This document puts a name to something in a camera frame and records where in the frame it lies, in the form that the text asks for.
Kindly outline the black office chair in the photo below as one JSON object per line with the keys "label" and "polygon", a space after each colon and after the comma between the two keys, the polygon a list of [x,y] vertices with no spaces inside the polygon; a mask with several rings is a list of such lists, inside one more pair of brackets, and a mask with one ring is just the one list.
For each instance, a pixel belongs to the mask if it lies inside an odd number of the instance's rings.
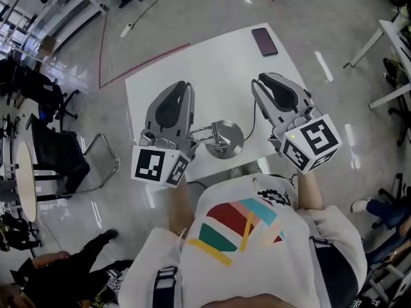
{"label": "black office chair", "polygon": [[51,123],[54,119],[64,120],[68,115],[78,119],[78,114],[72,114],[66,107],[80,91],[76,89],[69,96],[61,91],[60,86],[47,76],[20,65],[12,66],[10,70],[0,71],[0,85],[8,90],[20,92],[21,95],[38,104],[39,119]]}

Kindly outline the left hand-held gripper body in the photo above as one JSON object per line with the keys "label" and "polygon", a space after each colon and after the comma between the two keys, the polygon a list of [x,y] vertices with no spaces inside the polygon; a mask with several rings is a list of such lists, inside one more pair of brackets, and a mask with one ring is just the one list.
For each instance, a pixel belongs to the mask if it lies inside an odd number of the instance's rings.
{"label": "left hand-held gripper body", "polygon": [[131,178],[148,184],[176,188],[195,156],[197,143],[190,129],[141,131],[133,147]]}

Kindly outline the white side table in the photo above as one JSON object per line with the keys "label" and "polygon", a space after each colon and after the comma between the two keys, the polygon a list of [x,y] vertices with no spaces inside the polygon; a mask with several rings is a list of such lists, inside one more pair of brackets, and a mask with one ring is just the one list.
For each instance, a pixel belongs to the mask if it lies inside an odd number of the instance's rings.
{"label": "white side table", "polygon": [[394,22],[379,20],[380,27],[373,34],[373,36],[368,40],[368,42],[361,48],[356,55],[348,61],[343,68],[347,66],[354,67],[365,55],[366,53],[377,43],[377,41],[386,35],[391,41],[397,56],[404,68],[404,72],[407,75],[409,83],[394,90],[390,94],[383,96],[382,98],[369,103],[368,107],[370,110],[377,108],[381,105],[398,98],[407,92],[411,92],[411,44],[406,45],[405,41],[401,38],[401,30],[399,28],[399,22],[395,20]]}

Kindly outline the black swivel chair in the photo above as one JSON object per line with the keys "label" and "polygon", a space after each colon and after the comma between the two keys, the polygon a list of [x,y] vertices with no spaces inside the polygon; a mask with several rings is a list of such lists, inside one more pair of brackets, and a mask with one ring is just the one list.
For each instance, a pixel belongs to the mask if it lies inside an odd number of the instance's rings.
{"label": "black swivel chair", "polygon": [[396,114],[397,116],[399,116],[403,123],[401,134],[397,141],[397,146],[400,147],[404,143],[408,131],[411,131],[411,111],[389,108],[388,113],[389,115]]}

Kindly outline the black chair base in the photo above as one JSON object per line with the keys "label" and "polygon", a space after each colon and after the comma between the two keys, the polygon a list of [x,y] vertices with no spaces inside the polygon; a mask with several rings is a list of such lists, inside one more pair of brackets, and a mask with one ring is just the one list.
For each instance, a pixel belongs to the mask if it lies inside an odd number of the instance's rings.
{"label": "black chair base", "polygon": [[396,174],[394,183],[397,184],[396,193],[391,194],[384,188],[380,188],[378,197],[371,199],[367,204],[367,212],[378,218],[372,224],[372,229],[383,225],[389,230],[398,228],[411,214],[411,205],[405,193],[402,173]]}

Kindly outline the person's right forearm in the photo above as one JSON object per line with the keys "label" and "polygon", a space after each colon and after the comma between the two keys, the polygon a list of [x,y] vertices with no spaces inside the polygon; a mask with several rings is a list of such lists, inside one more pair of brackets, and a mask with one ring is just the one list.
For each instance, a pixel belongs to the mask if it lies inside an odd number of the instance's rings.
{"label": "person's right forearm", "polygon": [[304,210],[323,210],[324,200],[313,171],[302,174],[297,173],[298,204]]}

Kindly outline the silver desk lamp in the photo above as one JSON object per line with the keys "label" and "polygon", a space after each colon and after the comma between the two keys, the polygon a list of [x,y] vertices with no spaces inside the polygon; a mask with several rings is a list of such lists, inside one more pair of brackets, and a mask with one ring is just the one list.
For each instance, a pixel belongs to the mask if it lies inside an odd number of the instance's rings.
{"label": "silver desk lamp", "polygon": [[204,144],[214,158],[228,160],[240,153],[244,144],[241,128],[232,121],[220,120],[190,132],[190,139]]}

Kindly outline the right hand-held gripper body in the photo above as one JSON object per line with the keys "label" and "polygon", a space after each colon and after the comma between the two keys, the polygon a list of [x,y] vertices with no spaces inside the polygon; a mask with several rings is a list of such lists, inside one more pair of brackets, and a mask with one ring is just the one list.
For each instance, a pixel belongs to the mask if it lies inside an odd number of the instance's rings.
{"label": "right hand-held gripper body", "polygon": [[313,105],[299,112],[282,112],[269,107],[267,119],[272,124],[269,142],[302,174],[325,164],[342,146],[330,116]]}

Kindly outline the person's left forearm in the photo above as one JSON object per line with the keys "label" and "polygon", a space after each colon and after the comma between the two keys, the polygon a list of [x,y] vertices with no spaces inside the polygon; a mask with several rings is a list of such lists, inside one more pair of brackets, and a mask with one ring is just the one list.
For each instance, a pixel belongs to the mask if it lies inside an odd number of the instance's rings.
{"label": "person's left forearm", "polygon": [[195,220],[186,178],[170,191],[169,230],[182,238],[187,236]]}

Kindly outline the black cantilever chair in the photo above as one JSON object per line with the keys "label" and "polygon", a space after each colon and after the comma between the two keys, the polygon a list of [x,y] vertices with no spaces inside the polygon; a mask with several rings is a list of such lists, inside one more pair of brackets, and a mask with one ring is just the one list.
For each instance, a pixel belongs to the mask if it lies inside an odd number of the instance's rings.
{"label": "black cantilever chair", "polygon": [[[118,171],[120,161],[114,153],[107,137],[98,133],[82,151],[75,132],[55,132],[44,125],[34,114],[31,114],[26,128],[31,128],[33,147],[37,162],[33,165],[36,171],[54,171],[55,175],[36,176],[38,181],[56,180],[58,187],[56,193],[45,194],[37,197],[38,202],[57,199],[70,199],[74,194],[91,193],[101,189],[110,178]],[[86,156],[98,139],[101,139],[113,161],[114,168],[96,187],[79,190],[79,186],[91,171],[86,161]]]}

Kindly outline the white printed sweatshirt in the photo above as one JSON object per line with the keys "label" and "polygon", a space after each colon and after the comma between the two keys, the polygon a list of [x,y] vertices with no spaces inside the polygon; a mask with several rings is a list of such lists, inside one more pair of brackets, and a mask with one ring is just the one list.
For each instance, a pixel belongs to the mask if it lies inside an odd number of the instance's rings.
{"label": "white printed sweatshirt", "polygon": [[356,227],[335,206],[301,209],[284,177],[220,182],[192,209],[185,238],[150,232],[120,308],[349,308],[365,283]]}

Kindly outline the round wooden table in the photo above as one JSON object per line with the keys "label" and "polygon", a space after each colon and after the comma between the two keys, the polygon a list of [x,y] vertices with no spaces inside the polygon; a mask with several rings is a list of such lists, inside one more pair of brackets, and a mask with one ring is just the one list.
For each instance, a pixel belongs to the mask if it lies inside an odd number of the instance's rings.
{"label": "round wooden table", "polygon": [[15,179],[22,210],[28,221],[37,218],[37,203],[57,199],[57,193],[37,195],[37,182],[56,182],[62,177],[51,174],[50,168],[33,163],[28,143],[21,141],[15,159]]}

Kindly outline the dark smartphone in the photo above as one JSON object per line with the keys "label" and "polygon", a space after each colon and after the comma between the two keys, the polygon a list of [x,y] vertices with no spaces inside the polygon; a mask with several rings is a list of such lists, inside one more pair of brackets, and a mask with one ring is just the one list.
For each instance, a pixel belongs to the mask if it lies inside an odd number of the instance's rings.
{"label": "dark smartphone", "polygon": [[278,50],[266,28],[256,28],[251,30],[252,36],[259,48],[262,56],[274,56]]}

